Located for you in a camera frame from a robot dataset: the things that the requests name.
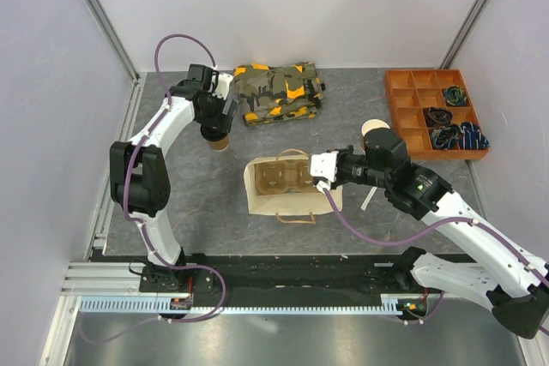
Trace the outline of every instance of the wall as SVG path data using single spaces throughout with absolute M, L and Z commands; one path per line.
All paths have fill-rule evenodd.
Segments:
M 474 162 L 486 210 L 549 259 L 549 0 L 491 0 L 455 66 L 492 149 Z
M 139 70 L 169 33 L 197 36 L 220 66 L 311 60 L 323 67 L 437 66 L 473 0 L 101 0 Z M 162 68 L 208 60 L 183 40 Z
M 83 0 L 0 0 L 2 364 L 35 365 L 130 94 Z

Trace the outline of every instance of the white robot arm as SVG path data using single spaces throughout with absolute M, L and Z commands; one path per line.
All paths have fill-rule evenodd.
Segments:
M 311 156 L 310 171 L 319 190 L 329 195 L 329 189 L 344 183 L 384 188 L 393 206 L 426 225 L 437 226 L 485 269 L 410 248 L 395 270 L 402 270 L 421 286 L 475 302 L 511 332 L 533 338 L 549 314 L 547 262 L 483 219 L 437 173 L 412 163 L 406 143 L 392 129 L 373 129 L 364 140 L 365 154 L 353 154 L 353 147 L 348 147 Z
M 154 245 L 155 250 L 149 249 L 148 242 L 145 244 L 149 249 L 148 259 L 154 265 L 164 265 L 154 255 L 154 251 L 170 265 L 184 265 L 184 253 L 173 236 L 166 211 L 170 182 L 164 157 L 181 131 L 193 120 L 217 134 L 229 133 L 238 108 L 237 100 L 227 100 L 231 82 L 231 75 L 207 66 L 191 64 L 187 79 L 170 89 L 172 103 L 169 105 L 168 98 L 165 98 L 157 113 L 141 131 L 129 141 L 117 141 L 111 146 L 111 198 L 122 204 L 130 155 L 142 137 L 148 137 L 142 144 L 135 164 L 142 167 L 141 173 L 132 171 L 128 187 L 128 209 L 131 218 L 142 220 L 147 227 L 150 244 Z M 162 116 L 166 108 L 169 111 Z

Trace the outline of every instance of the folded camouflage cloth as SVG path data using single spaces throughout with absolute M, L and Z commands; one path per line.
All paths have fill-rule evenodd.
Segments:
M 322 107 L 325 86 L 314 63 L 283 68 L 247 64 L 234 70 L 234 80 L 247 124 L 308 119 Z

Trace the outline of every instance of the wooden handle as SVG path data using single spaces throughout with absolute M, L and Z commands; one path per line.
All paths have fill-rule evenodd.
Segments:
M 274 216 L 276 216 L 276 218 L 282 223 L 303 223 L 303 224 L 306 224 L 306 225 L 316 225 L 317 224 L 317 220 L 315 219 L 315 215 L 312 214 L 312 213 L 309 213 L 309 216 L 311 217 L 311 220 L 284 220 L 283 218 L 281 218 L 281 216 L 278 213 L 275 214 Z
M 278 158 L 280 156 L 282 156 L 284 153 L 300 153 L 300 154 L 303 154 L 304 156 L 306 156 L 307 158 L 309 157 L 309 154 L 304 152 L 303 150 L 300 150 L 300 149 L 285 149 L 282 152 L 278 153 L 278 156 L 276 156 L 276 160 L 278 160 Z

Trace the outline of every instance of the brown tray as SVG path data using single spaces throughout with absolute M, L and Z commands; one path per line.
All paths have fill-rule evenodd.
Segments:
M 447 106 L 443 90 L 450 86 L 463 87 L 468 99 L 465 106 Z M 385 92 L 393 120 L 393 128 L 404 139 L 412 159 L 482 159 L 487 149 L 463 150 L 458 146 L 436 150 L 431 145 L 431 132 L 425 123 L 424 108 L 442 107 L 452 113 L 452 123 L 469 121 L 479 124 L 471 96 L 459 70 L 387 70 Z

